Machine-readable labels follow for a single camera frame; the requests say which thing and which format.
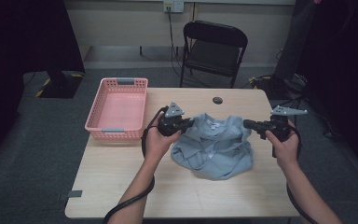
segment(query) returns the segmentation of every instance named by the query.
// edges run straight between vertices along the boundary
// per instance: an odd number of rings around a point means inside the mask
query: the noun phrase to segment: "table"
[[[215,96],[223,99],[221,105],[213,103]],[[269,101],[261,90],[149,88],[144,127],[171,101],[185,110],[185,118],[206,112],[215,119],[236,115],[269,120]],[[155,173],[156,186],[148,195],[145,218],[297,216],[282,171],[271,157],[271,143],[255,132],[248,139],[254,149],[254,167],[229,180],[200,178],[176,164],[169,151]],[[104,217],[142,161],[140,140],[104,142],[90,136],[73,186],[83,191],[82,196],[69,199],[65,214],[69,218]]]

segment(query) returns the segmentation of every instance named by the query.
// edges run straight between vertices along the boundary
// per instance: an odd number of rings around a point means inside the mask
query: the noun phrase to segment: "gray shirt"
[[[193,127],[172,146],[174,161],[212,180],[229,179],[252,168],[253,151],[247,141],[251,130],[243,127],[241,117],[219,120],[203,113],[192,119]]]

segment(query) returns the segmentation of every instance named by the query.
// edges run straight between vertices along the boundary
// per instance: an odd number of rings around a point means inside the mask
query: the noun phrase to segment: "hand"
[[[289,125],[295,127],[295,125],[289,120]],[[292,164],[298,164],[297,162],[297,148],[298,148],[298,136],[295,132],[291,131],[289,138],[281,142],[270,131],[266,131],[267,139],[275,147],[275,155],[277,157],[277,163],[281,168],[290,166]]]
[[[151,160],[159,162],[165,153],[167,153],[170,145],[176,141],[181,134],[181,131],[178,131],[168,137],[162,135],[157,128],[158,120],[161,116],[163,116],[163,113],[160,113],[156,120],[153,122],[153,127],[149,129],[146,137],[145,159],[148,161]]]

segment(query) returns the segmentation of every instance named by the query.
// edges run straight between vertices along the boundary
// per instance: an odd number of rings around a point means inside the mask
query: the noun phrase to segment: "chair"
[[[231,77],[234,87],[248,38],[240,29],[208,21],[191,21],[183,30],[185,38],[179,87],[184,84],[185,67]]]

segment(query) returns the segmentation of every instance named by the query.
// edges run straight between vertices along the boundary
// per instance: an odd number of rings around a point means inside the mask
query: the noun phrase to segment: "electrical outlet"
[[[162,2],[162,11],[168,12],[168,8],[170,9],[170,12],[173,12],[173,0],[172,1],[163,1]]]
[[[168,12],[168,8],[170,9],[170,12],[176,12],[176,13],[183,13],[185,9],[185,2],[184,1],[163,1],[162,3],[163,11]]]
[[[173,11],[174,12],[183,12],[185,9],[185,3],[183,1],[173,2]]]

